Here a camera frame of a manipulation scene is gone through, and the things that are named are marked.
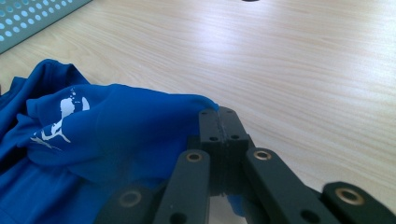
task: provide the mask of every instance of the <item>bolt hole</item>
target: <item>bolt hole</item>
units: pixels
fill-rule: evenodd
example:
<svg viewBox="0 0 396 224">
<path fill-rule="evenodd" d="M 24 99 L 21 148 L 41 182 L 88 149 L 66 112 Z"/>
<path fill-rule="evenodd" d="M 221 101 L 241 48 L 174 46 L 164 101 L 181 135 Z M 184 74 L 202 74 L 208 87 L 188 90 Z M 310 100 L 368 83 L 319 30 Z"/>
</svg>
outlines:
<svg viewBox="0 0 396 224">
<path fill-rule="evenodd" d="M 202 155 L 199 153 L 192 152 L 187 155 L 188 161 L 196 162 L 196 161 L 200 161 L 201 159 L 202 159 Z"/>
<path fill-rule="evenodd" d="M 361 195 L 353 189 L 340 188 L 335 190 L 335 194 L 345 203 L 352 205 L 364 204 L 364 199 Z"/>
<path fill-rule="evenodd" d="M 266 151 L 255 151 L 254 152 L 254 157 L 256 159 L 259 159 L 261 161 L 268 161 L 271 160 L 271 154 L 269 154 Z"/>
<path fill-rule="evenodd" d="M 123 193 L 119 198 L 119 203 L 122 207 L 133 207 L 140 203 L 142 194 L 137 190 L 129 190 Z"/>
<path fill-rule="evenodd" d="M 171 224 L 184 224 L 187 222 L 187 217 L 182 213 L 174 213 L 169 221 Z"/>
<path fill-rule="evenodd" d="M 309 211 L 309 210 L 304 210 L 303 212 L 301 212 L 301 217 L 308 223 L 319 223 L 320 222 L 320 218 L 318 217 L 318 215 L 315 214 L 314 212 Z"/>
</svg>

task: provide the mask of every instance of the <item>white graphic print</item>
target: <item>white graphic print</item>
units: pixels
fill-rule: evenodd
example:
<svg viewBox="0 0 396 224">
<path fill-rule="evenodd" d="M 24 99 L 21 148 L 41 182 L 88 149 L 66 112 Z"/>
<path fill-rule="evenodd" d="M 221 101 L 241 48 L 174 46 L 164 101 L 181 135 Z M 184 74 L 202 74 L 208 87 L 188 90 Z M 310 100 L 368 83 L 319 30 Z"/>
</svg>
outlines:
<svg viewBox="0 0 396 224">
<path fill-rule="evenodd" d="M 50 139 L 56 137 L 56 136 L 61 136 L 65 142 L 71 143 L 71 141 L 64 135 L 62 132 L 62 122 L 64 121 L 64 118 L 75 113 L 78 111 L 84 111 L 84 110 L 89 110 L 90 109 L 90 104 L 88 103 L 87 99 L 85 97 L 81 97 L 81 101 L 79 101 L 77 98 L 77 94 L 75 93 L 74 89 L 71 90 L 71 95 L 69 98 L 62 99 L 60 102 L 60 108 L 61 108 L 61 120 L 59 120 L 57 123 L 52 124 L 50 128 L 50 135 L 46 135 L 44 130 L 41 131 L 41 138 L 36 136 L 35 133 L 35 138 L 31 138 L 32 141 L 41 144 L 43 146 L 49 147 L 49 148 L 56 148 L 58 150 L 58 147 L 52 146 L 49 141 Z"/>
</svg>

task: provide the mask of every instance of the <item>black metal bracket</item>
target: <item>black metal bracket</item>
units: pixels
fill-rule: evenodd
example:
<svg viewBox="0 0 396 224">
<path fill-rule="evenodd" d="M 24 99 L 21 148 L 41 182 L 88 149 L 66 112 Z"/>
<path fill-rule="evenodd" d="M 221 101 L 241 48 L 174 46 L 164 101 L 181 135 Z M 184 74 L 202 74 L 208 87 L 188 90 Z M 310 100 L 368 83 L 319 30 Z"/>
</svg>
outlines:
<svg viewBox="0 0 396 224">
<path fill-rule="evenodd" d="M 255 147 L 236 113 L 201 111 L 171 178 L 157 189 L 115 193 L 95 223 L 205 224 L 209 197 L 241 195 L 248 224 L 395 224 L 396 216 L 364 190 L 344 182 L 322 193 L 307 187 L 274 151 Z"/>
</svg>

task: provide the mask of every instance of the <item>blue fabric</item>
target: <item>blue fabric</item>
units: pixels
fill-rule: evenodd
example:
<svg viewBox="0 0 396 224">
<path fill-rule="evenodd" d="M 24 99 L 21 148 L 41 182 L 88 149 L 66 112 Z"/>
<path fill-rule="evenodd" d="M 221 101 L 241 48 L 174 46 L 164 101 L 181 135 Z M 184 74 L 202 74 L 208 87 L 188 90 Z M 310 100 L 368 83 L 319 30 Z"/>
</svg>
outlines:
<svg viewBox="0 0 396 224">
<path fill-rule="evenodd" d="M 245 216 L 245 211 L 242 209 L 242 196 L 241 195 L 229 195 L 227 196 L 227 200 L 233 209 L 233 212 L 240 216 Z"/>
<path fill-rule="evenodd" d="M 115 190 L 169 178 L 205 108 L 43 61 L 0 97 L 0 223 L 92 223 Z"/>
</svg>

